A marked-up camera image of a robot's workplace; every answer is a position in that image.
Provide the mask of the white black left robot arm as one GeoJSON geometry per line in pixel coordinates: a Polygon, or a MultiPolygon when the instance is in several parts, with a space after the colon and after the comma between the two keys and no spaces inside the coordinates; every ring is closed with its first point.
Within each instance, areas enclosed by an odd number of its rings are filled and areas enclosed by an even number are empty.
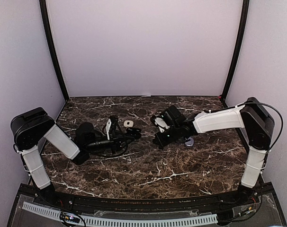
{"type": "Polygon", "coordinates": [[[141,137],[141,130],[128,127],[124,131],[118,124],[118,117],[112,115],[101,131],[90,122],[82,123],[75,136],[69,136],[62,127],[41,107],[22,113],[11,120],[14,150],[21,156],[25,171],[34,185],[42,190],[40,198],[48,206],[55,206],[59,196],[50,188],[52,182],[42,161],[41,141],[51,144],[67,159],[82,165],[91,155],[119,157],[125,154],[129,145],[141,137]]]}

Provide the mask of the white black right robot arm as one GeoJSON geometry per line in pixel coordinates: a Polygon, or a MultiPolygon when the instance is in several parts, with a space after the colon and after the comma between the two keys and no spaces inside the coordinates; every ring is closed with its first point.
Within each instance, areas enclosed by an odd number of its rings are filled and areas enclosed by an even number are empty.
{"type": "Polygon", "coordinates": [[[279,131],[273,138],[275,120],[267,111],[270,108],[280,118],[280,127],[284,127],[281,113],[273,106],[249,97],[245,102],[219,110],[207,110],[185,116],[171,105],[158,115],[150,118],[159,129],[152,140],[159,149],[172,143],[193,142],[193,137],[214,131],[243,129],[248,138],[248,157],[241,178],[241,189],[234,194],[234,202],[244,205],[252,197],[252,189],[267,164],[268,155],[280,138],[279,131]]]}

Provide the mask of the purple earbud charging case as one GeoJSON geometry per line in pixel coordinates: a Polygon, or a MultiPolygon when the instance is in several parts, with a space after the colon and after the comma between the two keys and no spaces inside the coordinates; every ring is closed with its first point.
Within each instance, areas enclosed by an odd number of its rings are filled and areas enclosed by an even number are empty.
{"type": "Polygon", "coordinates": [[[192,137],[188,138],[187,140],[185,140],[184,145],[187,148],[193,147],[194,146],[194,139],[192,137]]]}

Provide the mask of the white earbud charging case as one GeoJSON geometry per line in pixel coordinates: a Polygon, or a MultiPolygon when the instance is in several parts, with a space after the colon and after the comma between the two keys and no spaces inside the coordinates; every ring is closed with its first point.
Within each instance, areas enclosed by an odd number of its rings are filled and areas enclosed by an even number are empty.
{"type": "Polygon", "coordinates": [[[134,126],[134,122],[133,121],[131,121],[131,120],[125,120],[124,121],[124,127],[125,128],[133,128],[133,126],[134,126]]]}

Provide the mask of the black earbud charging case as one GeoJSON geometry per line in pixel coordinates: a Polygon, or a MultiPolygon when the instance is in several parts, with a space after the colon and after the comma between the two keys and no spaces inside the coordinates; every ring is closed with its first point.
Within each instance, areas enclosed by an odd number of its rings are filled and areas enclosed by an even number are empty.
{"type": "Polygon", "coordinates": [[[141,138],[141,132],[142,130],[139,128],[127,128],[126,129],[126,135],[130,137],[134,137],[135,140],[138,140],[141,138]]]}

